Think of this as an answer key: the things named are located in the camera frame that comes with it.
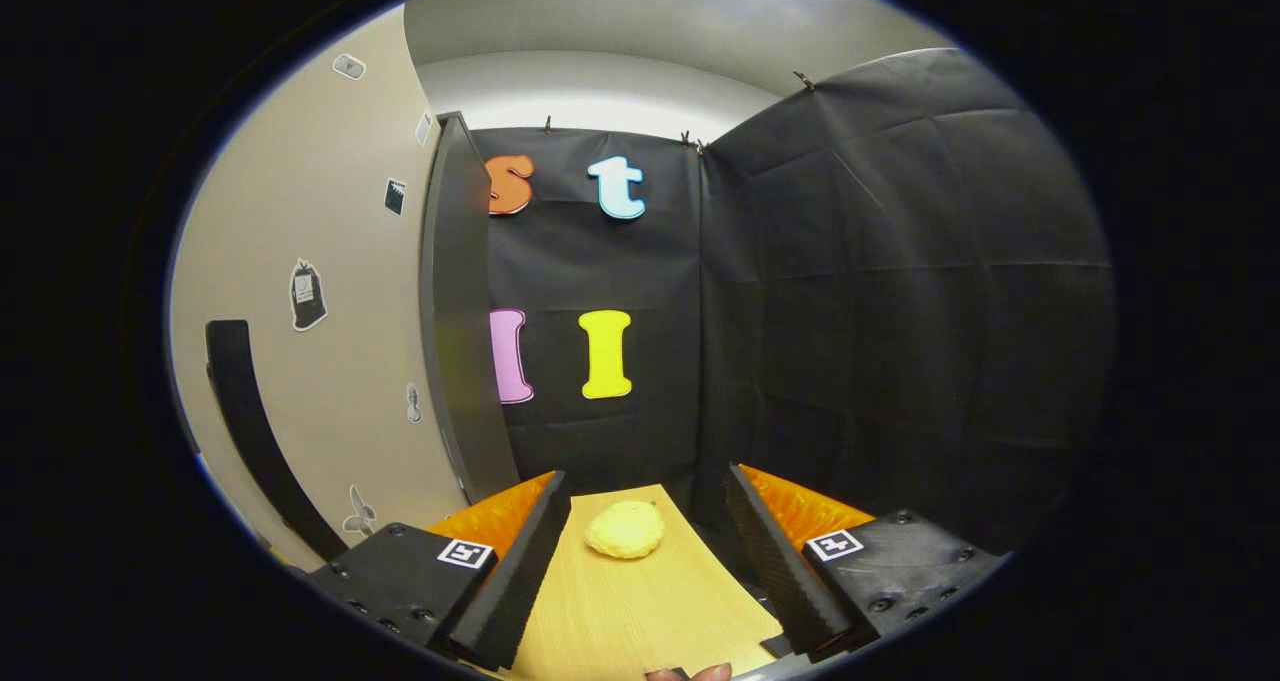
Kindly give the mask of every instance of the wooden surface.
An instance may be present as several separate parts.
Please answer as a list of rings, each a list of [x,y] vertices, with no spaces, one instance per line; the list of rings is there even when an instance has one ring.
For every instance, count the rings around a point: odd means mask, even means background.
[[[652,501],[667,526],[639,559],[595,553],[586,525],[608,504]],[[515,667],[525,681],[643,681],[730,662],[733,676],[773,661],[760,641],[782,632],[703,544],[660,485],[573,497]]]

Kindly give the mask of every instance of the yellow sponge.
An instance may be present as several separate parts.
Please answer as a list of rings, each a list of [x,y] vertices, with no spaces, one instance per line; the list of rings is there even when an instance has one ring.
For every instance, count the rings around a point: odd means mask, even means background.
[[[614,558],[649,556],[666,527],[650,502],[626,501],[604,508],[586,526],[586,545]]]

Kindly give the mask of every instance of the orange padding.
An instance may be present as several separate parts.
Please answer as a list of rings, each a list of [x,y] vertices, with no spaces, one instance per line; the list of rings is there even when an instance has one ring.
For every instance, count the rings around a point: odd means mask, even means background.
[[[842,504],[800,484],[792,484],[745,463],[737,466],[755,486],[755,492],[760,494],[764,506],[769,508],[769,513],[777,520],[796,553],[800,553],[809,539],[876,520],[868,512]]]
[[[516,543],[516,536],[525,527],[525,520],[529,518],[534,504],[538,503],[554,475],[554,471],[548,471],[494,494],[472,507],[453,513],[435,526],[430,526],[428,531],[451,539],[490,545],[498,553],[500,563],[502,559],[507,558],[511,544]]]

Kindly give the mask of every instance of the black fabric curtain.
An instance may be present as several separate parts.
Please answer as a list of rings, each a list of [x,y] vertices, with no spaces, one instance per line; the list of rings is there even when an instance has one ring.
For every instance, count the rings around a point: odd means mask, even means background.
[[[991,553],[1062,493],[1114,344],[1108,253],[1070,157],[973,58],[865,63],[705,157],[603,131],[474,134],[536,168],[489,243],[494,308],[527,315],[535,397],[504,407],[522,476],[664,483],[731,570],[731,462]],[[586,166],[611,156],[644,170],[639,219],[596,202]],[[627,397],[581,394],[594,308],[632,317]]]

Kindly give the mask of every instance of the white ceiling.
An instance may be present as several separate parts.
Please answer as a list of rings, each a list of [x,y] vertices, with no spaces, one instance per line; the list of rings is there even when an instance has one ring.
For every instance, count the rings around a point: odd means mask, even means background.
[[[773,93],[861,61],[955,46],[882,0],[410,0],[417,65],[503,51],[603,51],[727,76]]]

